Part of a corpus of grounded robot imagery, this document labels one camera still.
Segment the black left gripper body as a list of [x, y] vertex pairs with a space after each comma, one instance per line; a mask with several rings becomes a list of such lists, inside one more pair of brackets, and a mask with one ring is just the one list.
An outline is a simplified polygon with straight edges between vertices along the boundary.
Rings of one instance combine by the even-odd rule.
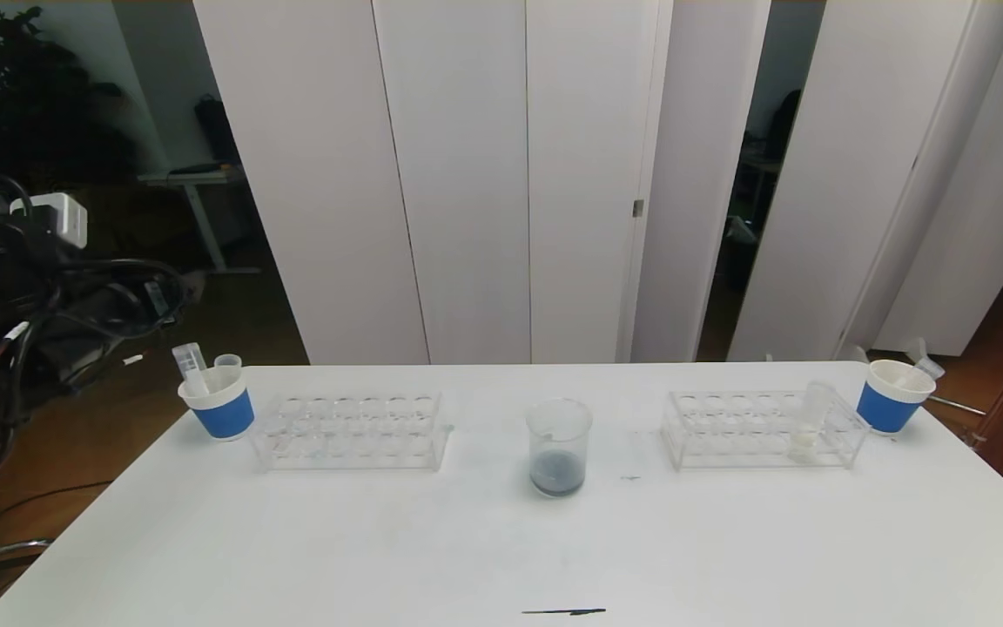
[[108, 281], [80, 305], [80, 324], [117, 340], [143, 339], [178, 322], [185, 289], [160, 277]]

